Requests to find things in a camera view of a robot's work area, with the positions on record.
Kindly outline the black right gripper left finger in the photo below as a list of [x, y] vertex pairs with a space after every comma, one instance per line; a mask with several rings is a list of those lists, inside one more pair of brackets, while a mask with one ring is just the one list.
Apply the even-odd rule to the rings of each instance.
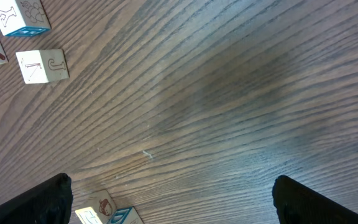
[[73, 192], [71, 178], [59, 173], [0, 205], [0, 224], [67, 224]]

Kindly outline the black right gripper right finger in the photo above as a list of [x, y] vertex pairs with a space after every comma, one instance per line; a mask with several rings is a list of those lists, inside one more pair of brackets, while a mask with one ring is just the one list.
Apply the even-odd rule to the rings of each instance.
[[358, 213], [280, 175], [272, 187], [280, 224], [358, 224]]

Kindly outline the blue letter P block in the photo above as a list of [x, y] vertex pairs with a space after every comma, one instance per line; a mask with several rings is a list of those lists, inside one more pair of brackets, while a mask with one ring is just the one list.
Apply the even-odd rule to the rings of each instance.
[[135, 207], [117, 209], [108, 224], [144, 224]]

